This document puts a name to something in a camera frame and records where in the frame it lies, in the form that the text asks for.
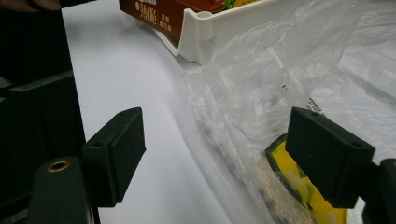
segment white surface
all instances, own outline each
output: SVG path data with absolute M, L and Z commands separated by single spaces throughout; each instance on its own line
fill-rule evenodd
M 147 152 L 124 201 L 100 209 L 102 223 L 257 223 L 207 154 L 187 108 L 179 77 L 197 64 L 175 58 L 118 1 L 63 14 L 86 138 L 121 110 L 143 108 Z M 189 150 L 207 163 L 198 166 Z M 200 169 L 213 171 L 210 183 Z

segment black and yellow item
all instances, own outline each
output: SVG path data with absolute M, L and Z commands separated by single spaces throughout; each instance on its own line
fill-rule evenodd
M 309 210 L 314 222 L 347 223 L 347 208 L 361 197 L 366 202 L 363 223 L 396 223 L 396 159 L 378 166 L 372 162 L 374 152 L 374 147 L 325 116 L 294 107 L 288 133 L 264 151 L 266 160 L 261 162 L 263 170 L 272 170 L 285 186 L 284 192 L 305 208 L 285 204 L 292 201 L 282 195 L 283 201 L 273 204 L 300 210 L 298 215 L 283 211 L 281 218 L 306 223 Z M 258 174 L 271 177 L 260 170 Z
M 312 211 L 318 223 L 347 223 L 347 210 L 333 208 L 286 151 L 286 137 L 285 134 L 280 136 L 265 150 L 265 156 L 280 181 L 301 205 Z

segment plastic bag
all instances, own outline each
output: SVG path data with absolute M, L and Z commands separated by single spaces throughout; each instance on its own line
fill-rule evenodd
M 244 183 L 265 223 L 315 222 L 298 209 L 271 217 L 276 205 L 268 206 L 264 199 L 271 192 L 262 191 L 270 173 L 259 162 L 287 131 L 291 108 L 305 107 L 338 64 L 366 2 L 299 1 L 298 8 L 236 37 L 207 66 L 183 77 L 205 138 Z

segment black bracket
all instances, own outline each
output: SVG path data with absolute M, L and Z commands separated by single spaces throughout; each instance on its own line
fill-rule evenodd
M 97 207 L 121 202 L 146 151 L 141 108 L 117 114 L 82 148 L 36 173 L 28 224 L 100 223 Z
M 364 223 L 396 223 L 395 159 L 374 164 L 374 147 L 325 116 L 296 107 L 286 150 L 333 207 L 353 208 L 361 197 Z

